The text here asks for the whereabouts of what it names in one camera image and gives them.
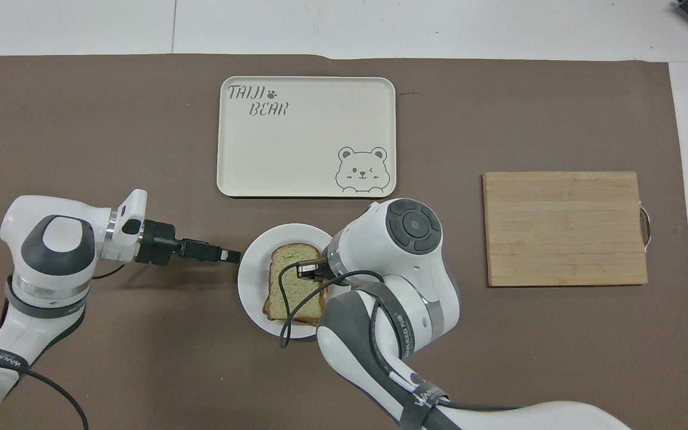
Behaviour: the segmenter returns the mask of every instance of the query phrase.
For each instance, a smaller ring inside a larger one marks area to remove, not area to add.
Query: bear face
[[[355,152],[349,146],[339,149],[339,171],[336,183],[343,191],[369,192],[376,188],[384,191],[389,183],[385,161],[387,152],[376,147],[371,152]]]

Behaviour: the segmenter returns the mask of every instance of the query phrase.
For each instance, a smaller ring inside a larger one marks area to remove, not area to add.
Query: white table
[[[688,213],[688,22],[662,0],[0,0],[0,55],[321,54],[671,63]]]

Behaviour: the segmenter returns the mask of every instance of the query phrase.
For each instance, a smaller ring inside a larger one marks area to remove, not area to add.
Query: round plate
[[[272,252],[282,245],[296,242],[308,243],[322,251],[330,241],[331,236],[319,228],[306,224],[283,224],[263,232],[249,245],[238,267],[238,295],[243,308],[254,323],[268,333],[276,336],[281,334],[284,320],[270,321],[267,315],[262,313],[269,292]],[[347,291],[349,287],[331,285],[328,287],[328,298]],[[312,325],[294,322],[291,325],[291,338],[309,337],[315,334],[316,329]]]

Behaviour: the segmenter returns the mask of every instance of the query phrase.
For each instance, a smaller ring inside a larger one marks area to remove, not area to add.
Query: bread
[[[320,251],[313,245],[306,243],[289,243],[289,245],[283,245],[283,247],[273,251],[270,263],[269,292],[265,305],[262,307],[262,313],[267,315],[268,320],[284,320],[288,316],[283,302],[283,294],[281,294],[281,289],[278,286],[278,275],[281,270],[289,264],[319,257]],[[283,289],[286,291],[286,297],[288,297],[288,308],[294,310],[304,297],[319,286],[321,286],[321,282],[302,280],[297,277],[295,269],[287,270],[283,274]],[[320,318],[323,306],[325,306],[324,292],[318,294],[317,300],[311,299],[306,302],[295,314],[294,321],[317,325],[317,320]]]

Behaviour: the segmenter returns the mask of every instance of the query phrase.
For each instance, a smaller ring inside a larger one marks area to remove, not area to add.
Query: gray circular joint cap
[[[392,241],[411,254],[431,253],[440,244],[442,228],[437,215],[414,199],[397,199],[389,204],[386,228]]]

